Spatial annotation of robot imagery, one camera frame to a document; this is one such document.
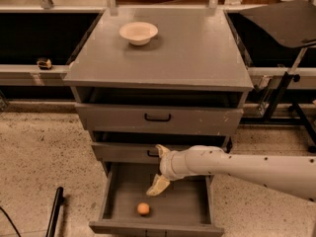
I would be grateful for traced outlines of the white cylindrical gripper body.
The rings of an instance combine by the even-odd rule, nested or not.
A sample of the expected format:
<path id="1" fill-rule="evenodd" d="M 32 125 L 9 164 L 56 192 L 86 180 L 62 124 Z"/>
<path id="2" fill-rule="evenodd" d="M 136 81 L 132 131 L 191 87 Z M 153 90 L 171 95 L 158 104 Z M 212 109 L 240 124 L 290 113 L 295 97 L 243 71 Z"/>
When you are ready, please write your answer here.
<path id="1" fill-rule="evenodd" d="M 183 152 L 170 151 L 166 156 L 160 158 L 160 172 L 170 181 L 187 177 L 190 172 L 186 165 L 186 155 Z"/>

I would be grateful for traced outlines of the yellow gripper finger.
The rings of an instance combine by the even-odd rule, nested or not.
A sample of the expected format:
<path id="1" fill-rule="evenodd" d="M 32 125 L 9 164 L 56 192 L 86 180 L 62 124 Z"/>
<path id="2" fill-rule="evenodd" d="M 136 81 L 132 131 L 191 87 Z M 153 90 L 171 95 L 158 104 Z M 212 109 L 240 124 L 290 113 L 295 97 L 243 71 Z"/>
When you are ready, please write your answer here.
<path id="1" fill-rule="evenodd" d="M 158 151 L 158 155 L 160 158 L 166 156 L 169 152 L 170 152 L 170 149 L 161 145 L 161 144 L 157 144 L 156 145 L 156 149 Z"/>
<path id="2" fill-rule="evenodd" d="M 163 193 L 170 185 L 170 181 L 162 175 L 156 174 L 152 186 L 147 190 L 146 194 L 155 197 Z"/>

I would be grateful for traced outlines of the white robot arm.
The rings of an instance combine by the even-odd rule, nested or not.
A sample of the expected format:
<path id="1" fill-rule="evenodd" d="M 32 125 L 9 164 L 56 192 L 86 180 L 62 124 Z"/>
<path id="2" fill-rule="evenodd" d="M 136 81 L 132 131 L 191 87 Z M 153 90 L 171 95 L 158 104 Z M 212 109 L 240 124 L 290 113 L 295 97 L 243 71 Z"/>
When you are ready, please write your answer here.
<path id="1" fill-rule="evenodd" d="M 228 175 L 297 198 L 316 201 L 316 159 L 307 156 L 227 154 L 215 146 L 183 151 L 157 144 L 160 174 L 146 194 L 155 197 L 171 182 L 192 176 Z"/>

